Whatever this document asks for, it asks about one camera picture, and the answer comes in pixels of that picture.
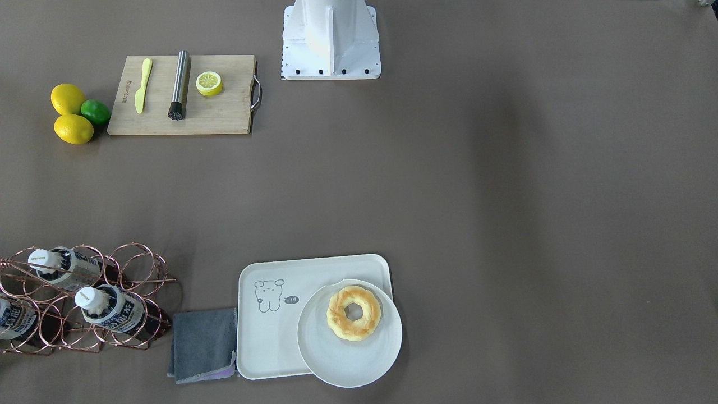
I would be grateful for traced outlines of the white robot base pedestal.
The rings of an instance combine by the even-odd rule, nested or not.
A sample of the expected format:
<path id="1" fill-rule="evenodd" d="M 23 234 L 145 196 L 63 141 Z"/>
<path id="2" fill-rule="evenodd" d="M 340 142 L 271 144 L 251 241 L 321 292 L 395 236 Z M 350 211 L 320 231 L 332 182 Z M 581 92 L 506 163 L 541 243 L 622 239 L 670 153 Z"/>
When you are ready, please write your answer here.
<path id="1" fill-rule="evenodd" d="M 284 80 L 372 80 L 382 73 L 374 7 L 364 1 L 295 1 L 284 9 Z"/>

